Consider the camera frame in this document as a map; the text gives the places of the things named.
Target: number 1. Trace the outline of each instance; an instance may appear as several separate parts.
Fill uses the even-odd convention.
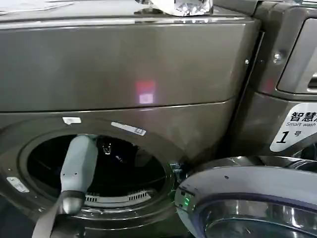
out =
[[[277,143],[285,144],[286,143],[285,138],[287,137],[289,131],[285,131],[285,132],[282,132],[282,133],[284,134],[283,138],[280,141],[277,141]]]

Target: white sticker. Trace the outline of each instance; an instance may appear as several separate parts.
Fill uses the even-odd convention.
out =
[[[30,190],[16,177],[7,177],[6,180],[19,192],[27,193]]]
[[[317,132],[317,103],[300,103],[285,118],[271,143],[270,150],[280,152]]]
[[[69,117],[64,117],[63,121],[65,124],[67,125],[71,125],[73,123],[81,123],[81,119],[80,118],[69,118]]]
[[[122,130],[127,130],[129,132],[134,133],[134,134],[141,135],[141,136],[145,135],[145,133],[147,132],[146,130],[143,130],[143,129],[140,129],[140,128],[136,128],[136,127],[133,127],[133,126],[130,126],[130,125],[120,124],[120,123],[117,123],[117,122],[111,122],[111,125],[114,126],[114,127],[120,128]]]

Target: front-loading washing machine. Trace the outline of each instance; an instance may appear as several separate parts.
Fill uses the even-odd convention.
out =
[[[0,15],[0,194],[30,218],[56,201],[70,141],[89,134],[96,173],[72,218],[87,235],[187,233],[173,203],[181,166],[214,155],[259,21],[218,6],[175,17],[142,3]]]
[[[226,153],[315,159],[316,5],[255,3],[251,14],[262,21],[262,37],[248,86],[228,131],[225,145],[230,149]]]

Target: washing machine door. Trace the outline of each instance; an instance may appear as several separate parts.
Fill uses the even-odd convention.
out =
[[[317,237],[317,162],[216,160],[185,179],[177,212],[196,238]]]

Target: screw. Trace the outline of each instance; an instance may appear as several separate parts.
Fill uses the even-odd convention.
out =
[[[273,62],[274,63],[278,63],[278,62],[280,62],[282,60],[282,58],[283,58],[283,56],[282,56],[281,53],[275,53]]]

